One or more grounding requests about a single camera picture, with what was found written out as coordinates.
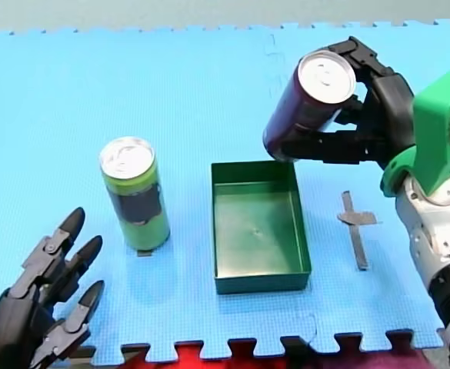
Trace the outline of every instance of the can label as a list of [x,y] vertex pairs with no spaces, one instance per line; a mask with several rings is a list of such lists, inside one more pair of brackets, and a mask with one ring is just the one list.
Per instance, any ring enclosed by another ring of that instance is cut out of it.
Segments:
[[128,223],[144,225],[162,213],[161,189],[157,183],[134,194],[120,195],[110,189],[108,193],[115,212]]

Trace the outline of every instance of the blue foam mat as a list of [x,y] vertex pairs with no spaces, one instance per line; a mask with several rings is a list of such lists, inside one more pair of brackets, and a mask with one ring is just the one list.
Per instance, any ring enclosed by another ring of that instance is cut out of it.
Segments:
[[[296,165],[313,266],[301,292],[215,293],[210,181],[212,162],[268,159],[262,130],[303,54],[355,35],[418,92],[450,69],[450,24],[436,23],[0,35],[0,292],[38,239],[81,205],[75,250],[94,234],[104,247],[56,314],[105,280],[86,342],[97,349],[93,364],[121,363],[125,344],[150,344],[150,361],[174,360],[180,341],[227,357],[234,338],[256,338],[256,355],[282,354],[284,336],[333,352],[334,335],[347,332],[362,334],[362,350],[384,350],[385,333],[399,329],[414,331],[416,347],[440,346],[442,323],[376,165]],[[172,237],[150,258],[124,245],[98,169],[100,149],[121,135],[157,151]],[[346,190],[380,221],[362,228],[366,272],[336,220]]]

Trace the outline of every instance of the green tray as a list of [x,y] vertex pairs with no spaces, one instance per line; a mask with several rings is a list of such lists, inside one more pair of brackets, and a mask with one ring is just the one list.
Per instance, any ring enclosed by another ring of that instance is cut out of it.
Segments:
[[211,172],[218,293],[305,288],[311,265],[294,165],[216,163]]

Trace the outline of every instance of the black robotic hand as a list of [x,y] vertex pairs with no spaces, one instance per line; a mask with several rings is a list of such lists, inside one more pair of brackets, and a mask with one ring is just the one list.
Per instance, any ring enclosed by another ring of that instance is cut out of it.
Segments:
[[84,222],[85,212],[77,208],[51,237],[43,237],[23,263],[22,275],[0,296],[0,369],[47,368],[88,339],[103,281],[84,293],[66,319],[52,317],[55,304],[76,292],[79,278],[102,248],[102,237],[95,236],[65,260]]

